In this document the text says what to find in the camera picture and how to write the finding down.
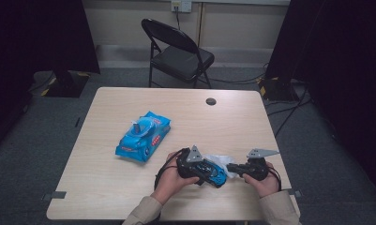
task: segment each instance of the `beige sleeve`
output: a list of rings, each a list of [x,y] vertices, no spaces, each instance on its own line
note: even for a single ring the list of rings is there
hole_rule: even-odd
[[[265,220],[271,225],[301,224],[287,190],[260,199]]]
[[[132,210],[123,225],[145,224],[155,220],[162,209],[162,205],[156,199],[145,196],[137,207]]]

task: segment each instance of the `chair seat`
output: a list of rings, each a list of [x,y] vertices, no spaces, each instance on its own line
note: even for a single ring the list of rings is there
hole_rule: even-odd
[[[200,56],[203,60],[204,69],[209,68],[214,63],[214,55],[206,50],[200,49]],[[175,78],[192,83],[197,74],[199,60],[196,54],[169,46],[151,60],[154,68],[170,74]]]

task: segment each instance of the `blue package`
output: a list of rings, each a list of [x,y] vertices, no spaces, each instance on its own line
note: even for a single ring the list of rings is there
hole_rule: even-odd
[[[170,122],[166,117],[149,111],[132,124],[115,148],[115,154],[146,162],[170,131]]]

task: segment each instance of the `tabletop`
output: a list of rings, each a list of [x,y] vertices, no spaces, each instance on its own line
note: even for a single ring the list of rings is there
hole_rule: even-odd
[[[206,103],[208,98],[215,105]],[[171,119],[171,130],[145,163],[119,157],[115,147],[147,112]],[[252,148],[278,150],[261,96],[255,91],[101,87],[83,123],[52,199],[49,219],[125,219],[143,196],[153,192],[155,175],[169,153],[197,145],[202,155],[247,162]],[[291,188],[282,158],[266,158]],[[291,196],[297,212],[299,209]],[[174,195],[161,220],[262,219],[258,195],[242,178],[220,188],[191,185]]]

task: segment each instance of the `black folding chair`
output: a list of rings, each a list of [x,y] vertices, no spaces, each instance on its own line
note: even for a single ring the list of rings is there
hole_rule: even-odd
[[[198,48],[184,32],[162,22],[143,19],[142,28],[152,41],[149,87],[152,83],[161,86],[152,81],[152,71],[156,68],[185,83],[194,83],[193,87],[196,87],[197,81],[201,81],[199,77],[203,74],[205,81],[201,82],[207,83],[209,88],[212,88],[206,73],[206,70],[214,63],[215,57],[212,53]],[[169,46],[162,51],[156,40]]]

